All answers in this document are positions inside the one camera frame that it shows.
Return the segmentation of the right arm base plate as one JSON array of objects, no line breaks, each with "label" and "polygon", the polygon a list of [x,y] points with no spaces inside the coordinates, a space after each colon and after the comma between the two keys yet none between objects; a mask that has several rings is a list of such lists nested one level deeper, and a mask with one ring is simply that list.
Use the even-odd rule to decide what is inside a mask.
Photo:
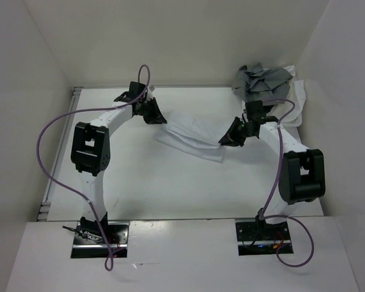
[{"label": "right arm base plate", "polygon": [[259,256],[276,254],[292,254],[288,224],[268,224],[258,217],[235,222],[238,255]]}]

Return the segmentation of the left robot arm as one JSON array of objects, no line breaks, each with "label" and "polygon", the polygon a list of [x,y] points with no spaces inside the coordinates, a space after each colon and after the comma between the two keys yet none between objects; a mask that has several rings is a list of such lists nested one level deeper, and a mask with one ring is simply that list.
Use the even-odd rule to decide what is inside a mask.
[{"label": "left robot arm", "polygon": [[79,232],[95,243],[109,236],[108,212],[103,196],[104,172],[110,164],[110,137],[134,116],[148,125],[166,124],[152,90],[143,83],[131,82],[129,89],[114,99],[113,107],[98,118],[74,128],[71,161],[79,172],[82,194],[86,197]]}]

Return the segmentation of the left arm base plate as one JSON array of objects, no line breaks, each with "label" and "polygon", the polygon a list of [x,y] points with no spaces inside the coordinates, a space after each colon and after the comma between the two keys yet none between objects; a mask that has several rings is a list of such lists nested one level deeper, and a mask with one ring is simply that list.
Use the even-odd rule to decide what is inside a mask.
[{"label": "left arm base plate", "polygon": [[[106,236],[114,258],[127,258],[129,226],[129,222],[109,222]],[[80,223],[77,223],[75,229],[67,228],[67,230],[74,232],[72,259],[105,258],[108,255],[108,248],[103,238],[99,235],[80,231]]]}]

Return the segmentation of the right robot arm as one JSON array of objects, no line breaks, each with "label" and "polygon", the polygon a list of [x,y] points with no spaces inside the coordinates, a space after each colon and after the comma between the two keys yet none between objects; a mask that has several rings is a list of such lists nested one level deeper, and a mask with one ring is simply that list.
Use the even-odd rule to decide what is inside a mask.
[{"label": "right robot arm", "polygon": [[246,102],[244,115],[236,117],[219,140],[222,146],[242,147],[245,140],[256,137],[270,146],[279,157],[274,184],[264,206],[255,217],[254,231],[261,239],[270,238],[275,233],[276,225],[272,218],[286,220],[289,217],[285,214],[266,213],[276,192],[288,206],[310,203],[325,195],[323,152],[306,147],[282,128],[282,121],[296,107],[294,102],[289,100],[288,103],[291,104],[291,109],[278,119],[267,113],[265,102]]}]

